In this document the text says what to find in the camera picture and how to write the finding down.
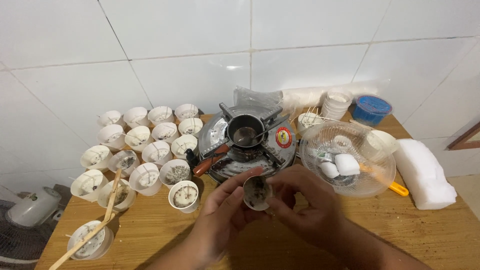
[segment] red sticker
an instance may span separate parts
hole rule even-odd
[[[292,144],[292,133],[282,126],[276,131],[275,141],[281,148],[288,148]]]

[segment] wooden table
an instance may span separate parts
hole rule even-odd
[[[202,115],[207,121],[211,115]],[[349,112],[342,118],[351,119]],[[387,116],[379,130],[395,138],[410,138],[393,115]],[[113,180],[113,173],[105,175]],[[203,189],[201,205],[216,183],[207,175],[195,179]],[[397,172],[395,181],[404,184]],[[137,195],[134,205],[108,227],[115,234],[110,250],[93,261],[68,260],[60,269],[141,270],[184,239],[199,210],[183,214],[168,203],[168,188],[151,197]],[[436,270],[480,269],[480,222],[463,199],[442,210],[418,210],[411,197],[391,190],[370,198],[342,197],[348,218],[427,263]],[[296,209],[307,202],[297,195]],[[103,220],[105,209],[96,202],[72,197],[53,232],[36,269],[48,269],[65,252],[69,237],[82,224]],[[294,270],[344,269],[327,252],[310,246],[278,221],[256,221],[240,233],[227,255],[213,270]]]

